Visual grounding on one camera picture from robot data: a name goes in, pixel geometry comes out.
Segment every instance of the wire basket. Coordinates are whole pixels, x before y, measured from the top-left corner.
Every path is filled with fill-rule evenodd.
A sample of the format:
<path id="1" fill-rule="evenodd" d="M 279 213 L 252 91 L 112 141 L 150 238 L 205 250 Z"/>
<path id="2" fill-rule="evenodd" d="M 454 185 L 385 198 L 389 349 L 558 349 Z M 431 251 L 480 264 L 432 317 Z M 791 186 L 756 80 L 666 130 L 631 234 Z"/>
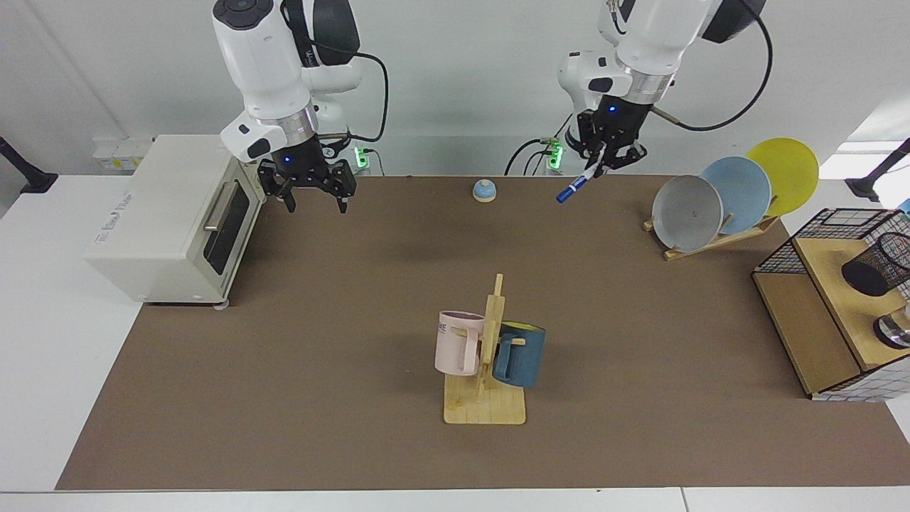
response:
<path id="1" fill-rule="evenodd" d="M 910 280 L 910 237 L 893 231 L 841 268 L 844 279 L 859 292 L 881 297 Z"/>

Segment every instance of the wooden mug holder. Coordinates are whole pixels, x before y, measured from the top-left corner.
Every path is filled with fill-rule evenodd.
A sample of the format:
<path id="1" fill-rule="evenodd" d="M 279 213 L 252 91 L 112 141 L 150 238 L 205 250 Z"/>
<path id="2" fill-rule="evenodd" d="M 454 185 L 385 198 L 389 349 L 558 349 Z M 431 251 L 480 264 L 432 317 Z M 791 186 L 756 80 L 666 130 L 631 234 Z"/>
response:
<path id="1" fill-rule="evenodd" d="M 774 196 L 771 199 L 771 204 L 774 204 L 774 202 L 776 200 L 777 200 L 777 196 Z M 751 238 L 764 235 L 780 219 L 781 219 L 780 217 L 766 216 L 758 224 L 756 224 L 749 230 L 743 231 L 741 233 L 736 233 L 734 235 L 718 234 L 717 236 L 714 237 L 714 240 L 712 240 L 711 243 L 709 243 L 708 245 L 705 245 L 698 251 L 679 252 L 679 251 L 677 251 L 676 247 L 671 247 L 668 251 L 665 251 L 663 253 L 663 258 L 667 261 L 679 260 L 681 258 L 685 258 L 686 256 L 692 256 L 692 255 L 698 254 L 700 252 L 706 252 L 706 251 L 712 251 L 714 249 L 719 249 L 725 245 L 730 245 L 731 243 L 736 243 L 737 241 L 749 240 Z M 723 219 L 723 224 L 721 224 L 721 229 L 726 227 L 726 225 L 729 224 L 731 220 L 733 220 L 733 215 L 732 214 L 727 215 L 726 218 Z M 646 220 L 642 227 L 646 231 L 654 231 L 654 217 L 651 217 L 650 219 Z"/>
<path id="2" fill-rule="evenodd" d="M 524 389 L 501 383 L 493 377 L 493 357 L 500 342 L 506 298 L 502 274 L 496 275 L 493 294 L 487 296 L 483 333 L 480 335 L 480 369 L 476 375 L 446 374 L 443 419 L 450 425 L 522 425 L 527 419 Z M 455 329 L 454 333 L 467 335 Z M 523 344 L 516 339 L 513 344 Z"/>

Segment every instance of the brown table mat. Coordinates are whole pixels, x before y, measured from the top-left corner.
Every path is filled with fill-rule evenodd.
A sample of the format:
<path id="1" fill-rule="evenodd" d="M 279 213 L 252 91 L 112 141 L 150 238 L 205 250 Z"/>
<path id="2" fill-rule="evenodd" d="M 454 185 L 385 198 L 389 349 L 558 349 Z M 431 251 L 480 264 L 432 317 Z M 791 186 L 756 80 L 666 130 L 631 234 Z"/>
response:
<path id="1" fill-rule="evenodd" d="M 362 179 L 262 212 L 225 312 L 144 307 L 59 489 L 890 486 L 884 404 L 804 398 L 750 271 L 785 239 L 666 262 L 666 178 Z M 442 422 L 438 311 L 547 328 L 524 426 Z"/>

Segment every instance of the marker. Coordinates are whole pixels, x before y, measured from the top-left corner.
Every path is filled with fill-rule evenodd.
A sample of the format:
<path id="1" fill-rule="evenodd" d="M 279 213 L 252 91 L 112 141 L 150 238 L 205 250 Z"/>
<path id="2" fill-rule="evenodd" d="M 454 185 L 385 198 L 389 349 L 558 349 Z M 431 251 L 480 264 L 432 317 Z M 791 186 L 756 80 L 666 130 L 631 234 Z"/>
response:
<path id="1" fill-rule="evenodd" d="M 584 172 L 567 187 L 565 190 L 560 192 L 556 196 L 556 202 L 562 204 L 569 200 L 570 197 L 575 195 L 575 192 L 579 191 L 581 187 L 584 187 L 585 183 L 591 180 L 594 177 L 594 171 L 597 169 L 597 166 L 601 165 L 601 160 L 603 159 L 603 154 L 606 152 L 607 146 L 603 145 L 601 148 L 601 154 L 598 155 L 597 159 L 594 160 L 594 163 L 590 167 L 584 170 Z"/>

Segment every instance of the oven door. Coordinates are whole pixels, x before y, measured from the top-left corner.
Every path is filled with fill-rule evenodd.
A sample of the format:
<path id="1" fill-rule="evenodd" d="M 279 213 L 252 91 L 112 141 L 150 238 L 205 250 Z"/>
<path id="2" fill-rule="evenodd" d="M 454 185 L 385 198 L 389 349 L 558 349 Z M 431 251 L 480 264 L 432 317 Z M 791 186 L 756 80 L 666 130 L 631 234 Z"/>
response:
<path id="1" fill-rule="evenodd" d="M 236 163 L 220 187 L 203 224 L 206 235 L 197 264 L 227 298 L 262 203 L 248 175 Z"/>

